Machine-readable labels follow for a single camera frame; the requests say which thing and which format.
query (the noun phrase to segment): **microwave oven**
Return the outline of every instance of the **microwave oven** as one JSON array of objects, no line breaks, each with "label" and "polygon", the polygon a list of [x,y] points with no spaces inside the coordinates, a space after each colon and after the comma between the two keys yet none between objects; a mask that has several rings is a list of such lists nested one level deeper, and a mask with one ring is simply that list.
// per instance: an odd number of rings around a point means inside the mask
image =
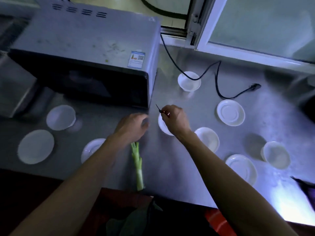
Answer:
[{"label": "microwave oven", "polygon": [[156,17],[54,0],[41,3],[8,55],[66,96],[149,108],[160,31]]}]

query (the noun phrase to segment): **human hand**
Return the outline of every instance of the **human hand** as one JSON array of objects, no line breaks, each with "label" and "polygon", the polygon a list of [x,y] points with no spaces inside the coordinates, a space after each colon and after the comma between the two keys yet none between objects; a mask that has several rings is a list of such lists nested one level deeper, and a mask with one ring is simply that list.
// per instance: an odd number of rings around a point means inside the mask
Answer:
[{"label": "human hand", "polygon": [[114,135],[121,138],[125,144],[130,144],[139,140],[149,127],[149,123],[142,124],[148,115],[136,113],[130,114],[120,120]]},{"label": "human hand", "polygon": [[162,108],[162,111],[165,111],[165,114],[161,114],[163,121],[169,131],[177,138],[191,132],[187,115],[182,108],[176,105],[166,105]]}]

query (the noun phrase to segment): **microwave label sticker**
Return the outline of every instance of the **microwave label sticker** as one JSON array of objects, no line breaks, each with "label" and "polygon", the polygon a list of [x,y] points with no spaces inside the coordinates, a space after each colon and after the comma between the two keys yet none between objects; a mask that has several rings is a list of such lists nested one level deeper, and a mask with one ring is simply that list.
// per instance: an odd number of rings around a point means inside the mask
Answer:
[{"label": "microwave label sticker", "polygon": [[142,64],[145,57],[144,52],[132,51],[128,62],[128,67],[142,69]]}]

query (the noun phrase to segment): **frosted glass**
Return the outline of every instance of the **frosted glass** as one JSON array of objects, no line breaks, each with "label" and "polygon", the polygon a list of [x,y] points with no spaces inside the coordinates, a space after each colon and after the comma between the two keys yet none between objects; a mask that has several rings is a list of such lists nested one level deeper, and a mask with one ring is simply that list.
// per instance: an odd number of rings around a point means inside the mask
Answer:
[{"label": "frosted glass", "polygon": [[227,0],[210,42],[315,62],[315,0]]}]

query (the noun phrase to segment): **white plate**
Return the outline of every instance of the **white plate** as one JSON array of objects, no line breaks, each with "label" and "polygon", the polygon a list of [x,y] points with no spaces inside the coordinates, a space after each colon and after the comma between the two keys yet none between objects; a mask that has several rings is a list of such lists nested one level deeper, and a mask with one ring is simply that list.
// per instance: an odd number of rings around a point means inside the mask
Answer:
[{"label": "white plate", "polygon": [[250,159],[243,155],[235,154],[230,156],[225,163],[250,185],[255,184],[257,170]]},{"label": "white plate", "polygon": [[[191,77],[192,79],[198,79],[199,78],[199,76],[194,72],[185,71],[184,73],[186,75],[188,75],[189,77]],[[178,82],[179,86],[186,92],[195,91],[195,90],[199,89],[199,87],[201,85],[201,79],[191,80],[191,79],[188,79],[182,73],[178,76],[177,82]]]},{"label": "white plate", "polygon": [[51,109],[46,118],[49,128],[55,131],[61,131],[73,126],[76,122],[76,112],[69,105],[59,105]]},{"label": "white plate", "polygon": [[208,127],[200,127],[195,130],[195,134],[199,139],[213,152],[215,153],[220,145],[219,137],[212,129]]},{"label": "white plate", "polygon": [[221,121],[229,126],[239,126],[245,120],[243,107],[234,100],[226,99],[221,101],[218,104],[217,113]]},{"label": "white plate", "polygon": [[260,154],[266,162],[277,169],[286,169],[291,164],[290,154],[278,142],[267,142]]},{"label": "white plate", "polygon": [[18,146],[18,158],[26,164],[36,164],[50,155],[53,145],[53,135],[49,131],[32,131],[21,140]]},{"label": "white plate", "polygon": [[81,162],[84,163],[90,156],[92,156],[92,154],[100,148],[105,140],[105,138],[97,138],[86,144],[81,154]]},{"label": "white plate", "polygon": [[163,118],[162,118],[162,115],[161,115],[161,114],[158,116],[158,125],[159,125],[160,129],[161,129],[164,133],[166,133],[167,135],[173,136],[173,134],[171,134],[171,132],[168,130],[168,128],[167,128],[165,122],[163,121]]}]

